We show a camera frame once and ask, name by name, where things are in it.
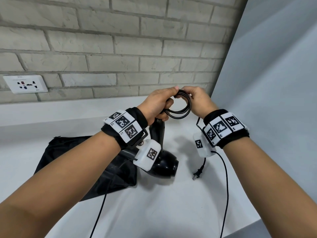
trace white power socket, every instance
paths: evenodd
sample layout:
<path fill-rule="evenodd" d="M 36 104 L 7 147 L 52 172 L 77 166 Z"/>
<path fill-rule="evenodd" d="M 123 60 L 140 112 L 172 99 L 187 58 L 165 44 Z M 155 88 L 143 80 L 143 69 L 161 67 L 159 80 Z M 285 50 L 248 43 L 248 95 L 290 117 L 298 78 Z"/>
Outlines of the white power socket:
<path fill-rule="evenodd" d="M 41 75 L 3 76 L 3 79 L 14 94 L 48 92 Z"/>

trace person's left arm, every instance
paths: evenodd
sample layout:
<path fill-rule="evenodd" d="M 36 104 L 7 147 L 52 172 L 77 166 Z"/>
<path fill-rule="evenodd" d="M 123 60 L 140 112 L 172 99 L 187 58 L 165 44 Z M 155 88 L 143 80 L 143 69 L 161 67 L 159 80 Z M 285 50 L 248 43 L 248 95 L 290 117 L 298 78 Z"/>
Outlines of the person's left arm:
<path fill-rule="evenodd" d="M 138 106 L 152 124 L 169 108 L 178 88 L 156 90 Z M 42 168 L 0 204 L 0 237 L 44 237 L 79 202 L 120 152 L 115 138 L 99 132 Z"/>

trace qr code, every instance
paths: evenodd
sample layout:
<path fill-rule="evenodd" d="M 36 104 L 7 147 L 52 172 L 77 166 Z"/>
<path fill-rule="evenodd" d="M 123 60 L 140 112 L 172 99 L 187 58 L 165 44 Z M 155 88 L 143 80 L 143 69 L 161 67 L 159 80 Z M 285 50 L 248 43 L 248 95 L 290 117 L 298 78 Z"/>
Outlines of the qr code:
<path fill-rule="evenodd" d="M 227 126 L 224 124 L 223 121 L 219 121 L 218 123 L 214 124 L 212 127 L 214 127 L 214 129 L 216 130 L 218 134 L 227 129 Z"/>
<path fill-rule="evenodd" d="M 231 117 L 228 117 L 228 118 L 225 118 L 225 120 L 227 121 L 227 123 L 232 127 L 232 126 L 235 126 L 237 124 L 240 124 L 240 122 L 236 119 L 236 117 L 234 116 L 231 116 Z"/>
<path fill-rule="evenodd" d="M 124 132 L 129 136 L 130 139 L 132 139 L 133 136 L 135 136 L 138 133 L 133 124 L 126 128 Z"/>
<path fill-rule="evenodd" d="M 109 118 L 110 119 L 116 119 L 116 117 L 118 117 L 119 115 L 121 115 L 121 113 L 115 112 L 113 115 L 109 116 Z"/>
<path fill-rule="evenodd" d="M 213 140 L 216 137 L 216 134 L 212 131 L 212 129 L 209 129 L 206 135 L 210 138 L 210 140 Z"/>
<path fill-rule="evenodd" d="M 197 148 L 202 148 L 203 147 L 203 144 L 201 143 L 201 140 L 195 140 L 195 143 L 196 143 L 196 146 Z"/>
<path fill-rule="evenodd" d="M 150 158 L 151 160 L 154 160 L 155 156 L 157 155 L 157 151 L 154 149 L 150 148 L 147 157 Z"/>
<path fill-rule="evenodd" d="M 118 118 L 115 121 L 121 128 L 124 128 L 125 126 L 127 126 L 130 121 L 126 119 L 126 117 L 124 115 L 122 115 L 120 118 Z"/>

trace person's right arm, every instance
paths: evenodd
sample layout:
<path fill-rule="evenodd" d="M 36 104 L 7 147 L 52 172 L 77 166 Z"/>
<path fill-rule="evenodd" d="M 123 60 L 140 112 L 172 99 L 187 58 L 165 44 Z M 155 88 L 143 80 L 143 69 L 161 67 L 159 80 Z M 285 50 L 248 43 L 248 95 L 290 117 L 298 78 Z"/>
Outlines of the person's right arm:
<path fill-rule="evenodd" d="M 202 88 L 183 90 L 200 118 L 218 109 Z M 223 150 L 272 237 L 317 237 L 317 204 L 259 146 L 244 137 Z"/>

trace black fabric pouch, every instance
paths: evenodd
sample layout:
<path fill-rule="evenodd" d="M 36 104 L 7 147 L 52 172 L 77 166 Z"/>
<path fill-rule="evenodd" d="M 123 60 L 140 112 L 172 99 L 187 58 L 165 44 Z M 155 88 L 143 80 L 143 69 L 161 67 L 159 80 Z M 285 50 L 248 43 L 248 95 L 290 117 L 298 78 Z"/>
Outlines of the black fabric pouch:
<path fill-rule="evenodd" d="M 73 138 L 55 137 L 49 142 L 34 173 L 90 137 L 91 136 Z M 120 154 L 117 155 L 81 201 L 105 195 L 113 174 L 115 175 L 107 193 L 122 190 L 129 186 L 135 186 L 137 184 L 137 167 L 133 164 L 133 161 L 127 161 L 120 170 L 118 170 L 119 166 L 126 160 L 127 158 L 120 156 Z"/>

